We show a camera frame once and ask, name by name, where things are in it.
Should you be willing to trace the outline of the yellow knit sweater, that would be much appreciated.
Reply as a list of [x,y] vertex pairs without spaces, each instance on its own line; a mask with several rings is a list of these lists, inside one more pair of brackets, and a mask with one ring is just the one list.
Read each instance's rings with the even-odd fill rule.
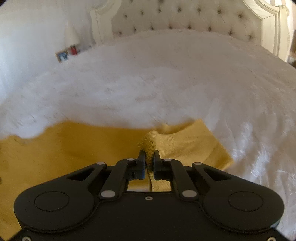
[[1,140],[1,236],[20,230],[13,203],[24,190],[96,162],[117,161],[147,154],[147,177],[132,181],[130,190],[168,191],[167,181],[152,177],[152,156],[179,160],[185,166],[201,162],[225,170],[233,159],[202,120],[151,129],[90,126],[63,122],[35,138],[9,136]]

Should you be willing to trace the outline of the white embroidered bedspread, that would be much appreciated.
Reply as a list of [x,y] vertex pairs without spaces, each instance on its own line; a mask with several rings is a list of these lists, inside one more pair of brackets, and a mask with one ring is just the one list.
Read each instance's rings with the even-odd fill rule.
[[202,120],[234,163],[276,191],[279,230],[295,238],[295,69],[263,48],[215,33],[143,32],[84,51],[1,105],[1,140],[63,122],[151,129]]

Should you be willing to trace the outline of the red bottle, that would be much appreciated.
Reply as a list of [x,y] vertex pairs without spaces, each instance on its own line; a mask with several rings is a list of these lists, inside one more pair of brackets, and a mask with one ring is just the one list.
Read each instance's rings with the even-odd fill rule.
[[70,52],[71,52],[71,55],[77,55],[78,50],[77,50],[76,46],[70,46]]

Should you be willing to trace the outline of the white table lamp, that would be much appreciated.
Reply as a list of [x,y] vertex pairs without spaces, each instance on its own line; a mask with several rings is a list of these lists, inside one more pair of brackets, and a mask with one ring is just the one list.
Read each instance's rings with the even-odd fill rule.
[[67,24],[65,28],[65,47],[70,48],[79,44],[80,39],[76,29],[71,24]]

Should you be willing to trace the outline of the cream tufted headboard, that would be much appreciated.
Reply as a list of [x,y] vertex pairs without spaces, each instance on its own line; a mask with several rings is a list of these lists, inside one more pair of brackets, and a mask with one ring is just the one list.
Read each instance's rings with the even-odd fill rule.
[[95,43],[138,32],[196,30],[258,44],[283,61],[290,51],[289,9],[266,1],[107,1],[90,11]]

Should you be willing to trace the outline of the wooden picture frame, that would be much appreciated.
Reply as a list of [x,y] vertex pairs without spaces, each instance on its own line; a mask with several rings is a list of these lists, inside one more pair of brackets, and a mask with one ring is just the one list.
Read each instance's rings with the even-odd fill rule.
[[57,60],[59,63],[62,63],[66,60],[68,60],[68,51],[67,50],[63,50],[63,51],[60,51],[60,52],[57,52],[56,53],[56,57],[57,57]]

